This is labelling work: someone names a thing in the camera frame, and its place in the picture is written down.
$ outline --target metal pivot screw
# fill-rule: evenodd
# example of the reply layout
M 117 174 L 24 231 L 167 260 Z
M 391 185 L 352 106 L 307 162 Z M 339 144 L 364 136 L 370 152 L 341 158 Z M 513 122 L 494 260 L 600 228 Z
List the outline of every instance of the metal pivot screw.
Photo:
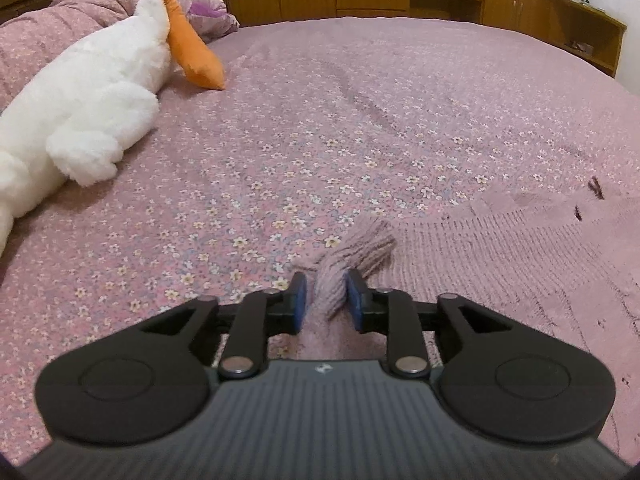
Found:
M 251 361 L 251 359 L 239 355 L 227 357 L 220 364 L 225 369 L 225 371 L 231 374 L 243 374 L 251 370 L 251 368 L 254 366 L 254 362 Z
M 407 355 L 396 361 L 396 368 L 406 374 L 417 374 L 423 372 L 429 366 L 428 362 L 415 355 Z

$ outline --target purple pillow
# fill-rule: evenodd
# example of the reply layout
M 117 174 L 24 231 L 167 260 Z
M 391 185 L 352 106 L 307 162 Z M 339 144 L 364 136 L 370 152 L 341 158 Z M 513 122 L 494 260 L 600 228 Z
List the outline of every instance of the purple pillow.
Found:
M 226 10 L 215 10 L 201 2 L 193 2 L 189 8 L 189 13 L 195 16 L 207 16 L 208 18 L 222 18 L 222 16 L 226 16 Z

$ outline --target pink bedspread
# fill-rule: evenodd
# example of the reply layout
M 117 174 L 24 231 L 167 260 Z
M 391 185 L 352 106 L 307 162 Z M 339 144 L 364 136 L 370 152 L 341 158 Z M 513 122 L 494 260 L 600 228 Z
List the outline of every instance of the pink bedspread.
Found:
M 231 302 L 284 287 L 292 262 L 339 244 L 359 214 L 420 218 L 496 182 L 567 193 L 598 174 L 638 189 L 640 101 L 520 34 L 343 18 L 242 29 L 212 47 L 226 91 L 175 75 L 158 128 L 115 181 L 69 184 L 14 229 L 0 448 L 16 462 L 47 441 L 32 391 L 48 360 L 201 291 Z M 287 341 L 272 351 L 286 356 Z M 616 380 L 640 395 L 640 378 Z M 623 458 L 640 458 L 638 441 Z

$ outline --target white plush toy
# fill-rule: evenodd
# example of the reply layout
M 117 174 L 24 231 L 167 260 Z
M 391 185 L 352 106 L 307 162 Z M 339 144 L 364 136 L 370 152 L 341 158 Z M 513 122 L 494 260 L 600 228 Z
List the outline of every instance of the white plush toy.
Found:
M 28 83 L 0 116 L 0 254 L 14 218 L 69 176 L 113 178 L 115 162 L 154 125 L 171 62 L 163 0 L 83 38 Z

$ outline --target small white flower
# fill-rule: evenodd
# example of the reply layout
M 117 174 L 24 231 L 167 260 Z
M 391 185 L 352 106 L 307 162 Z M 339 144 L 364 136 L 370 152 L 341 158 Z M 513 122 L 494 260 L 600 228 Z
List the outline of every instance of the small white flower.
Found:
M 331 235 L 328 238 L 324 239 L 324 246 L 325 247 L 337 247 L 338 245 L 340 245 L 340 237 L 339 236 L 335 236 L 335 235 Z
M 249 249 L 247 252 L 242 253 L 242 259 L 246 262 L 250 262 L 252 258 L 256 258 L 258 256 L 258 251 L 255 249 Z
M 296 229 L 303 229 L 306 227 L 306 220 L 302 218 L 298 218 L 297 216 L 293 218 L 291 223 L 293 224 L 293 227 L 295 227 Z
M 241 236 L 239 236 L 238 238 L 234 238 L 234 247 L 237 247 L 238 249 L 244 249 L 245 247 L 247 247 L 247 245 L 249 245 L 249 240 L 247 240 L 246 238 L 243 238 Z
M 240 301 L 244 300 L 246 293 L 240 290 L 239 288 L 235 288 L 231 291 L 231 296 L 229 296 L 229 300 L 234 303 L 240 303 Z
M 289 280 L 281 276 L 274 282 L 271 282 L 271 286 L 273 288 L 277 288 L 278 290 L 286 290 L 287 287 L 289 286 Z
M 350 227 L 354 222 L 352 217 L 347 215 L 340 215 L 340 220 L 338 220 L 338 223 L 345 224 L 347 227 Z

